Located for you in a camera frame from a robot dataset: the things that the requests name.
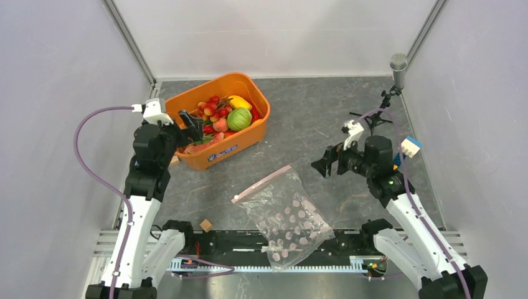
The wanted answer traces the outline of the orange plastic tub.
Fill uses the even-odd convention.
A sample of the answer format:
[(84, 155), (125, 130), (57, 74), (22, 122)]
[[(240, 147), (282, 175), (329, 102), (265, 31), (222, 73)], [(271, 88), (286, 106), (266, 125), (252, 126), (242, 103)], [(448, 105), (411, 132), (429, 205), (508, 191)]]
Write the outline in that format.
[(254, 81), (243, 73), (229, 73), (169, 98), (167, 112), (184, 127), (178, 112), (186, 110), (204, 122), (203, 141), (180, 147), (175, 157), (194, 170), (219, 161), (262, 141), (271, 107)]

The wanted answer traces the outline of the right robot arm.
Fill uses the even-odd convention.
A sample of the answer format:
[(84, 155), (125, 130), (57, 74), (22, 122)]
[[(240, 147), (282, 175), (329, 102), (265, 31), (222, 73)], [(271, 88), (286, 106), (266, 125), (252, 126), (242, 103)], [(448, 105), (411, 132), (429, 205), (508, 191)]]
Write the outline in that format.
[(364, 150), (357, 142), (329, 146), (323, 157), (311, 163), (323, 177), (352, 171), (366, 179), (370, 193), (401, 225), (409, 244), (385, 219), (362, 225), (359, 244), (367, 254), (382, 253), (414, 284), (419, 298), (483, 298), (488, 276), (471, 266), (447, 241), (423, 208), (414, 188), (394, 168), (392, 142), (370, 136)]

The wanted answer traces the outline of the yellow mango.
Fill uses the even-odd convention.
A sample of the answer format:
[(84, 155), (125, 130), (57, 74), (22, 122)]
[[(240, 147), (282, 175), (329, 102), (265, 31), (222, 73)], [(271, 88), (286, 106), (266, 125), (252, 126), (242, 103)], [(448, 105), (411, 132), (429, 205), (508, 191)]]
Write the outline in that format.
[(245, 108), (247, 110), (251, 110), (253, 108), (252, 105), (246, 99), (238, 95), (228, 96), (227, 100), (229, 101), (229, 105), (233, 109)]

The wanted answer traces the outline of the green round fruit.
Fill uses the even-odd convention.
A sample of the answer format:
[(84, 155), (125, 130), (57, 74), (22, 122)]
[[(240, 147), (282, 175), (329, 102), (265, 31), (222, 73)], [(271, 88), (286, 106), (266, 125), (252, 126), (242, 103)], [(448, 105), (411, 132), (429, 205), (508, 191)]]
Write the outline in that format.
[(251, 125), (252, 118), (247, 108), (236, 108), (228, 114), (227, 124), (232, 131), (242, 131)]

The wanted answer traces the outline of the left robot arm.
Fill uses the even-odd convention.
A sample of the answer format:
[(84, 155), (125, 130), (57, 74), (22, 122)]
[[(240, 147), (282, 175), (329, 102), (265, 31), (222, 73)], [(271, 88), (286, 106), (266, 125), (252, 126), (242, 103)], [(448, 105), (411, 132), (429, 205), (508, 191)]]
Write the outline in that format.
[(203, 138), (203, 121), (181, 110), (185, 127), (166, 113), (148, 116), (134, 132), (134, 155), (123, 191), (101, 178), (97, 181), (116, 192), (125, 204), (110, 263), (99, 283), (87, 287), (86, 298), (157, 298), (166, 270), (178, 254), (188, 254), (196, 245), (192, 226), (167, 221), (150, 252), (147, 243), (153, 221), (170, 181), (168, 167), (178, 148)]

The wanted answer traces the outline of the red cherry bunch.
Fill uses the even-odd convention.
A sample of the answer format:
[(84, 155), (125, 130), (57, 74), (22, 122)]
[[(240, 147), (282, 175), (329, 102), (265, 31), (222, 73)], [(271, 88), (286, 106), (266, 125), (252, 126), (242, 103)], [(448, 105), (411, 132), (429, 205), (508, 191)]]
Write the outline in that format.
[(233, 108), (226, 98), (213, 96), (207, 102), (197, 104), (198, 114), (205, 123), (214, 123), (220, 118), (227, 118)]

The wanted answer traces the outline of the clear zip top bag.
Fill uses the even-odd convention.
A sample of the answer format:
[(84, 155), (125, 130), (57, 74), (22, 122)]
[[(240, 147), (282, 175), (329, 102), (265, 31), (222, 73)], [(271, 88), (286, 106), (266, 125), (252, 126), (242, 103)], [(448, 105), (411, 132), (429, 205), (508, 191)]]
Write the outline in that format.
[(308, 247), (307, 253), (286, 258), (284, 262), (279, 257), (273, 262), (271, 253), (277, 250), (268, 249), (273, 272), (288, 270), (308, 257), (324, 240), (335, 237), (332, 226), (309, 199), (298, 173), (290, 165), (235, 195), (231, 202), (245, 210), (266, 240), (292, 239)]

